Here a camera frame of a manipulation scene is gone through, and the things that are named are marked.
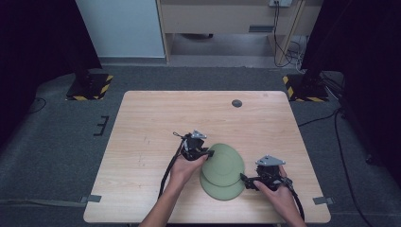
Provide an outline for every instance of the human arm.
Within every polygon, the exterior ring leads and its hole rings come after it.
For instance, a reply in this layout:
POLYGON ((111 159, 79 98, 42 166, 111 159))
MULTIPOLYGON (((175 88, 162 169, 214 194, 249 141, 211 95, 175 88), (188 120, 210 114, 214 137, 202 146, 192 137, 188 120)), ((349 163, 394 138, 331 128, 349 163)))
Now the human arm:
MULTIPOLYGON (((279 166, 280 174, 286 177, 282 166, 279 166)), ((286 221, 291 227, 305 227, 306 224, 300 216, 300 213, 295 205, 294 198, 289 189, 280 185, 276 191, 271 191, 263 183, 254 181, 253 184, 268 198, 277 213, 286 221)))
POLYGON ((203 155, 195 161, 187 161, 182 155, 177 158, 171 168, 170 179, 164 193, 139 225, 140 227, 166 226, 174 210, 174 206, 183 191, 183 187, 195 170, 201 167, 206 159, 207 155, 203 155))

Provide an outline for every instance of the hazard stripe marker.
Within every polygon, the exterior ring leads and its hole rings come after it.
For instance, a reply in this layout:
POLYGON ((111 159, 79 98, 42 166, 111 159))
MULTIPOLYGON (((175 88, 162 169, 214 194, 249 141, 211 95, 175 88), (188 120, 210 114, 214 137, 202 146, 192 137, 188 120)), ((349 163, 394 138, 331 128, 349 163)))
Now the hazard stripe marker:
POLYGON ((283 82, 286 84, 286 88, 288 91, 288 99, 290 101, 314 101, 314 102, 328 101, 328 98, 326 97, 307 96, 299 98, 295 96, 294 89, 292 88, 291 83, 287 76, 283 77, 283 82))
POLYGON ((65 100, 84 101, 84 100, 103 99, 103 97, 106 95, 107 90, 110 87, 112 79, 113 79, 112 75, 107 75, 107 77, 105 77, 105 79, 103 80, 101 87, 98 88, 99 92, 97 94, 87 95, 85 94, 85 92, 83 92, 83 94, 77 94, 76 96, 67 96, 65 100))

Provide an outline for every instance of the electrical socket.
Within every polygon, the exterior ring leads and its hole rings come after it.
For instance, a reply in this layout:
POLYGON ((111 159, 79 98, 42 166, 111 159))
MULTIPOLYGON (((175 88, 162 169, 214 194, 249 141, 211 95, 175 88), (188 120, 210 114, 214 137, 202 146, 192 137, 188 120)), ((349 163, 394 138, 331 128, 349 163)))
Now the electrical socket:
POLYGON ((292 0, 270 0, 269 6, 276 7, 276 2, 278 2, 279 6, 282 8, 288 8, 291 6, 292 0))

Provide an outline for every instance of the black cable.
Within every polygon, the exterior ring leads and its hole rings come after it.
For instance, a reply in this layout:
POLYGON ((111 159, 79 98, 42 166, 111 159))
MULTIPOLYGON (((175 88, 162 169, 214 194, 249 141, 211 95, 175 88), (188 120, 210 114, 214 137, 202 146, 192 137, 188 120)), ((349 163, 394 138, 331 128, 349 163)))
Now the black cable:
POLYGON ((290 57, 290 62, 289 62, 290 64, 293 64, 293 65, 295 65, 297 63, 300 64, 302 62, 302 58, 304 57, 305 54, 301 53, 301 45, 300 44, 298 44, 297 42, 294 42, 294 41, 291 41, 291 42, 298 45, 298 51, 288 49, 286 56, 290 57))
POLYGON ((366 219, 365 215, 363 215, 363 213, 360 211, 359 205, 357 204, 357 200, 355 198, 354 189, 353 189, 353 187, 351 185, 351 180, 350 180, 350 177, 349 177, 349 174, 348 174, 347 165, 345 164, 345 161, 344 161, 344 155, 342 153, 342 146, 341 146, 341 141, 340 141, 340 137, 339 137, 339 130, 338 130, 338 127, 337 127, 337 115, 339 113, 342 113, 342 111, 343 111, 343 109, 339 109, 336 112, 336 115, 334 116, 334 128, 335 128, 335 131, 336 131, 337 142, 339 144, 342 166, 343 166, 344 171, 345 171, 345 178, 347 180, 348 188, 350 189, 352 201, 354 202, 354 206, 357 208, 357 212, 360 214, 360 216, 362 217, 362 219, 366 222, 366 224, 368 226, 373 227, 373 225, 369 222, 369 220, 366 219))
POLYGON ((345 164, 344 155, 343 155, 343 152, 342 152, 342 145, 341 145, 341 141, 340 141, 339 130, 338 130, 338 127, 337 127, 337 116, 338 116, 339 113, 343 113, 343 108, 336 109, 332 114, 330 114, 330 115, 328 115, 326 117, 318 118, 318 119, 311 120, 311 121, 305 122, 303 124, 300 124, 300 125, 298 125, 298 127, 302 127, 302 126, 304 126, 306 124, 309 124, 309 123, 312 123, 312 122, 315 122, 315 121, 324 120, 324 119, 330 118, 330 117, 332 117, 334 115, 334 129, 335 129, 335 132, 336 132, 337 143, 339 144, 340 158, 341 158, 342 166, 344 168, 345 178, 346 178, 346 181, 347 181, 347 184, 348 184, 348 188, 349 188, 350 193, 351 193, 352 201, 354 203, 354 206, 357 208, 357 212, 360 214, 360 216, 366 222, 366 224, 368 226, 370 226, 370 227, 373 227, 373 225, 369 222, 368 219, 366 219, 366 217, 361 212, 361 210, 359 208, 359 205, 357 204, 357 200, 355 198, 354 189, 352 188, 352 185, 351 185, 351 180, 350 180, 349 174, 348 174, 348 168, 347 168, 347 166, 345 164))
POLYGON ((300 216, 303 221, 305 221, 305 213, 304 213, 304 207, 301 204, 300 199, 298 198, 298 195, 295 193, 295 191, 291 191, 292 197, 295 199, 295 202, 297 203, 298 210, 300 211, 300 216))
POLYGON ((314 119, 314 120, 310 120, 310 121, 306 121, 305 123, 299 124, 298 127, 302 127, 304 125, 310 124, 310 123, 315 122, 315 121, 328 119, 328 118, 332 117, 333 115, 335 115, 338 111, 339 111, 339 109, 336 109, 332 114, 330 114, 328 116, 325 116, 325 117, 322 117, 322 118, 318 118, 318 119, 314 119))
POLYGON ((28 112, 28 114, 34 114, 34 113, 37 113, 37 112, 39 112, 39 111, 41 111, 45 106, 46 106, 46 104, 47 104, 47 102, 46 102, 46 100, 44 100, 44 98, 41 98, 41 97, 35 97, 35 100, 36 101, 40 101, 40 100, 42 100, 43 102, 44 102, 44 104, 43 104, 43 106, 41 107, 41 108, 39 108, 38 110, 36 110, 36 111, 31 111, 31 112, 28 112))
MULTIPOLYGON (((174 135, 177 135, 177 136, 180 136, 180 135, 179 135, 178 133, 176 133, 175 131, 173 132, 173 134, 174 134, 174 135)), ((181 149, 183 148, 183 141, 184 141, 185 137, 183 137, 183 136, 180 136, 180 137, 182 138, 182 141, 181 141, 180 145, 178 146, 176 153, 175 153, 174 156, 171 158, 170 163, 168 164, 168 167, 167 167, 167 169, 166 169, 165 175, 163 176, 162 182, 160 183, 159 196, 158 196, 157 199, 159 199, 159 198, 162 196, 163 191, 164 191, 164 189, 165 189, 165 183, 166 183, 166 180, 167 180, 167 176, 168 176, 168 174, 170 173, 171 168, 174 166, 174 163, 175 163, 175 161, 177 160, 178 156, 181 155, 181 154, 180 154, 180 151, 181 151, 181 149)))
POLYGON ((276 37, 276 28, 278 25, 278 17, 280 15, 280 2, 278 1, 274 1, 274 5, 275 5, 275 11, 274 11, 274 30, 273 30, 273 37, 274 37, 274 64, 276 67, 285 67, 287 65, 289 65, 292 61, 288 59, 286 53, 284 52, 284 50, 281 48, 280 44, 277 42, 277 37, 276 37), (281 50, 281 52, 283 53, 283 55, 286 57, 287 63, 283 64, 283 65, 279 65, 275 59, 276 55, 277 55, 277 47, 281 50))
POLYGON ((38 205, 38 206, 58 206, 58 207, 85 207, 86 203, 76 201, 49 201, 49 200, 0 200, 0 205, 38 205))

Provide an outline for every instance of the power cord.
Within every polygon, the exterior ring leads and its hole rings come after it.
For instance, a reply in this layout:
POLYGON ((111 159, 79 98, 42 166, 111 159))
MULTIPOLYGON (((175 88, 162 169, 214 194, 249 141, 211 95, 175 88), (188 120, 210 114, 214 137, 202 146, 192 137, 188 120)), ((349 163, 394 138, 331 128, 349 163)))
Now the power cord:
POLYGON ((77 201, 48 201, 48 200, 0 200, 0 205, 38 205, 58 207, 85 207, 86 203, 77 201))
MULTIPOLYGON (((173 134, 176 136, 180 136, 175 131, 173 132, 173 134)), ((165 175, 163 176, 163 179, 160 183, 159 196, 157 197, 158 200, 160 199, 160 197, 163 194, 163 191, 165 190, 165 183, 166 183, 166 180, 167 180, 168 174, 170 173, 171 168, 174 166, 174 163, 177 160, 177 158, 181 155, 180 151, 183 149, 183 142, 185 140, 185 137, 184 136, 180 136, 180 137, 181 137, 181 143, 178 146, 177 151, 175 152, 174 156, 171 158, 170 163, 168 164, 168 167, 166 169, 165 175)))
POLYGON ((305 47, 303 49, 301 49, 301 45, 299 44, 299 49, 300 50, 298 51, 298 57, 297 57, 297 61, 296 61, 296 64, 295 64, 295 69, 301 74, 305 74, 306 73, 306 70, 301 69, 302 61, 304 60, 304 55, 305 55, 306 48, 307 48, 307 37, 305 37, 305 47))
POLYGON ((42 98, 42 97, 35 97, 35 100, 36 100, 37 102, 43 101, 44 104, 43 104, 38 110, 30 111, 30 112, 28 112, 28 114, 34 114, 34 113, 37 113, 37 112, 41 111, 41 110, 46 106, 46 104, 47 104, 46 100, 45 100, 44 98, 42 98))
POLYGON ((350 192, 351 192, 352 201, 354 202, 354 206, 357 208, 357 212, 360 214, 360 216, 362 217, 362 219, 365 221, 365 223, 368 226, 373 227, 371 222, 369 222, 369 220, 366 219, 365 215, 361 212, 361 210, 359 208, 359 205, 357 203, 357 199, 355 198, 354 189, 353 189, 353 187, 351 185, 351 180, 350 180, 350 177, 349 177, 349 174, 348 174, 347 165, 345 164, 345 161, 344 161, 344 155, 342 153, 342 145, 341 145, 341 141, 340 141, 340 137, 339 137, 339 130, 338 130, 338 127, 337 127, 337 116, 338 116, 339 113, 343 114, 343 112, 344 112, 344 110, 342 108, 340 108, 336 112, 336 115, 334 116, 334 127, 335 127, 335 131, 336 131, 337 142, 339 144, 341 162, 342 162, 342 166, 343 166, 344 171, 345 171, 345 178, 347 180, 348 188, 350 189, 350 192))
POLYGON ((298 49, 297 49, 297 51, 294 51, 294 50, 291 50, 290 48, 288 48, 286 56, 290 58, 290 64, 294 65, 299 73, 304 74, 305 72, 302 72, 300 69, 298 69, 298 65, 301 64, 302 59, 304 57, 303 50, 301 50, 301 45, 294 41, 291 41, 291 43, 296 44, 298 49))
POLYGON ((273 37, 274 37, 274 64, 276 67, 285 67, 287 65, 289 65, 291 63, 292 60, 288 59, 288 56, 286 55, 286 53, 284 53, 284 50, 281 48, 280 44, 277 42, 277 36, 276 36, 276 28, 278 25, 278 17, 280 15, 280 2, 279 1, 274 1, 274 5, 275 5, 275 11, 274 11, 274 30, 273 30, 273 37), (281 52, 283 53, 283 55, 286 57, 287 63, 286 64, 282 64, 279 65, 275 59, 276 55, 277 55, 277 47, 281 50, 281 52))
POLYGON ((312 122, 316 122, 316 121, 319 121, 319 120, 328 119, 328 118, 330 118, 330 117, 332 117, 334 115, 334 128, 335 128, 335 132, 336 132, 337 143, 339 144, 341 163, 342 163, 342 167, 344 168, 345 179, 347 181, 348 188, 349 188, 350 193, 351 193, 352 201, 354 203, 354 206, 357 208, 357 212, 362 217, 362 219, 365 221, 365 223, 369 227, 373 227, 373 225, 369 222, 368 219, 366 219, 365 215, 362 213, 362 211, 359 208, 359 205, 357 203, 357 199, 355 197, 354 189, 353 189, 353 187, 351 185, 351 180, 350 180, 350 177, 349 177, 349 174, 348 174, 348 168, 347 168, 347 166, 345 164, 344 155, 343 155, 343 152, 342 152, 342 145, 341 145, 340 136, 339 136, 339 129, 338 129, 338 126, 337 126, 337 116, 339 114, 343 114, 343 113, 344 113, 344 109, 343 108, 338 108, 332 114, 330 114, 330 115, 328 115, 326 117, 322 117, 322 118, 318 118, 318 119, 307 121, 307 122, 305 122, 303 124, 298 125, 298 127, 302 127, 304 125, 307 125, 307 124, 310 124, 312 122))

